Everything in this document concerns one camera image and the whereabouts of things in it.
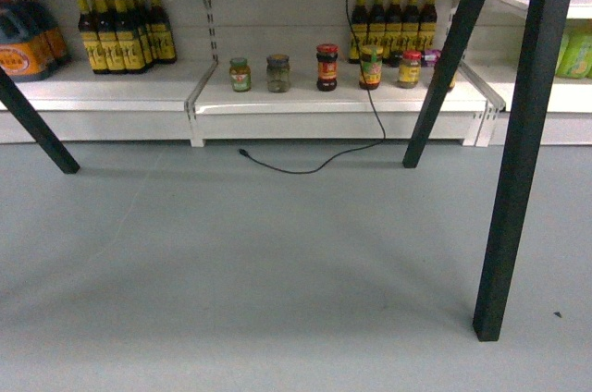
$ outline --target condiment jar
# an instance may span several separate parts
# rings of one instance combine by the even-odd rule
[[[397,85],[402,89],[412,89],[419,82],[419,74],[422,69],[422,54],[414,50],[403,53],[403,59],[399,65],[399,80]]]
[[[230,82],[235,92],[248,92],[251,89],[251,68],[244,57],[230,59]]]
[[[383,48],[377,45],[365,45],[360,51],[360,88],[375,90],[380,85],[382,76]]]
[[[316,88],[321,92],[332,92],[337,87],[337,57],[339,48],[334,43],[316,46],[318,60],[318,81]]]
[[[290,57],[267,57],[267,89],[272,93],[285,93],[290,89]]]

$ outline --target white metal shelf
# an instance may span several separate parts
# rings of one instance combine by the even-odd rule
[[[526,19],[530,0],[498,0],[506,10]],[[592,0],[572,0],[567,19],[592,19]]]
[[[265,66],[253,68],[253,87],[249,92],[233,92],[228,70],[218,67],[205,85],[195,104],[196,116],[252,115],[289,113],[363,113],[372,112],[366,91],[358,85],[359,66],[339,63],[338,88],[333,92],[320,92],[316,88],[315,58],[291,58],[292,86],[286,93],[267,90]],[[396,87],[398,70],[383,67],[380,87],[372,91],[379,112],[419,112],[426,98],[427,86],[433,69],[422,68],[420,84],[414,89]],[[442,106],[444,112],[483,111],[485,98],[462,75],[456,88]]]
[[[506,102],[510,111],[516,81],[516,65],[484,61],[465,61],[465,66],[476,73],[489,87]],[[569,80],[555,78],[549,100],[549,113],[592,114],[592,80]]]
[[[59,69],[47,80],[18,87],[41,111],[185,112],[213,66],[179,61],[155,65],[141,75],[94,75],[87,62]]]

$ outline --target jar lid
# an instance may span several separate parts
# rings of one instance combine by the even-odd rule
[[[336,53],[339,50],[334,43],[321,43],[320,45],[316,46],[316,51],[318,53]]]
[[[379,45],[365,45],[362,47],[364,55],[382,55],[384,49]]]
[[[247,65],[247,58],[246,57],[233,57],[230,59],[230,64],[233,67],[244,67]]]
[[[274,67],[284,67],[290,61],[288,55],[271,55],[267,57],[267,64]]]
[[[420,61],[422,59],[421,52],[416,52],[414,50],[407,50],[403,53],[403,59],[411,59],[413,61]]]

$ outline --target red jar lid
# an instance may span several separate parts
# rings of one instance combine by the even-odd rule
[[[318,53],[336,53],[339,48],[334,43],[321,43],[316,46]]]
[[[407,50],[403,53],[403,59],[411,59],[412,61],[421,61],[421,52],[415,52],[414,50]]]

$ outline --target black power cable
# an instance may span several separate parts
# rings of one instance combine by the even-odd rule
[[[360,44],[358,43],[358,37],[356,36],[355,31],[353,31],[352,19],[350,18],[350,0],[345,0],[345,15],[348,19],[348,25],[350,26],[350,33],[353,36],[353,39],[355,40],[355,46],[358,49],[358,51],[360,51]],[[370,106],[372,107],[372,112],[374,113],[376,121],[378,122],[378,125],[380,126],[380,130],[382,131],[382,138],[381,139],[371,142],[370,144],[363,145],[361,147],[354,147],[351,149],[344,150],[343,152],[336,153],[333,156],[331,156],[330,158],[328,158],[319,167],[317,167],[313,170],[303,170],[303,171],[286,170],[285,168],[279,168],[274,165],[264,163],[262,161],[259,161],[256,158],[253,158],[249,154],[249,152],[247,152],[245,149],[239,149],[239,153],[242,156],[245,156],[246,158],[250,159],[251,161],[253,161],[254,163],[256,163],[258,165],[262,165],[263,167],[270,168],[271,170],[276,170],[277,172],[280,172],[280,173],[286,173],[288,175],[312,175],[313,173],[320,171],[322,168],[324,168],[327,164],[329,164],[334,159],[339,158],[340,156],[342,156],[344,154],[353,153],[353,152],[360,152],[361,150],[371,149],[372,147],[376,147],[377,145],[382,144],[384,141],[387,140],[387,132],[385,131],[385,127],[383,126],[382,121],[380,120],[380,116],[378,115],[378,112],[376,110],[376,107],[374,104],[374,99],[372,99],[372,93],[367,88],[368,83],[366,82],[366,76],[365,76],[364,70],[362,68],[362,61],[360,61],[360,71],[361,71],[360,76],[362,76],[362,79],[364,80],[364,84],[366,87],[366,91],[368,92],[368,101],[370,102]]]

